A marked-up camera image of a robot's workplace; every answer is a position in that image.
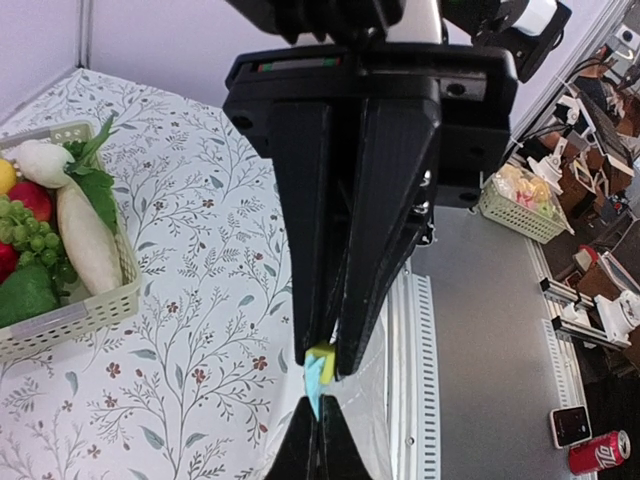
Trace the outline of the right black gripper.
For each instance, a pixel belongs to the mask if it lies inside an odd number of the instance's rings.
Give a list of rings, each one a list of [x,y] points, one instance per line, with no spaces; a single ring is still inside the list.
[[[276,156],[268,136],[275,108],[284,105],[324,105],[347,152],[360,143],[339,376],[358,370],[384,297],[434,203],[474,206],[482,182],[502,166],[517,84],[510,55],[493,47],[317,45],[235,60],[223,111],[261,157]]]

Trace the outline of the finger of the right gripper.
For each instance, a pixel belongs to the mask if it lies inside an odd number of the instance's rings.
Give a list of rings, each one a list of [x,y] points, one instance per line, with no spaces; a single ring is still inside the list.
[[[291,257],[296,362],[321,340],[330,108],[283,102],[270,114],[269,143]]]

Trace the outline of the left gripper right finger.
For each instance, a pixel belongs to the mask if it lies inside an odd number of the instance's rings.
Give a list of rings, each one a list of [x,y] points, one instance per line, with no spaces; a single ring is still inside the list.
[[[325,480],[372,480],[338,400],[330,395],[320,400],[319,474]]]

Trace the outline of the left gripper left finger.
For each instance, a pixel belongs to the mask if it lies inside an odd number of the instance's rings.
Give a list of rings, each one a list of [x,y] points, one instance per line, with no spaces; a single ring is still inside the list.
[[[293,412],[267,480],[312,480],[318,474],[319,422],[307,397]]]

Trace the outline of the clear zip top bag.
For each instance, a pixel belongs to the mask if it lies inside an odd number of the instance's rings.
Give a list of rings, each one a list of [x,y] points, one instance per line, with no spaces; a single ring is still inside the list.
[[[372,479],[393,477],[387,426],[386,327],[375,324],[359,370],[337,377],[337,349],[328,343],[305,354],[305,397],[319,422],[322,395],[334,396],[341,407],[363,463]]]

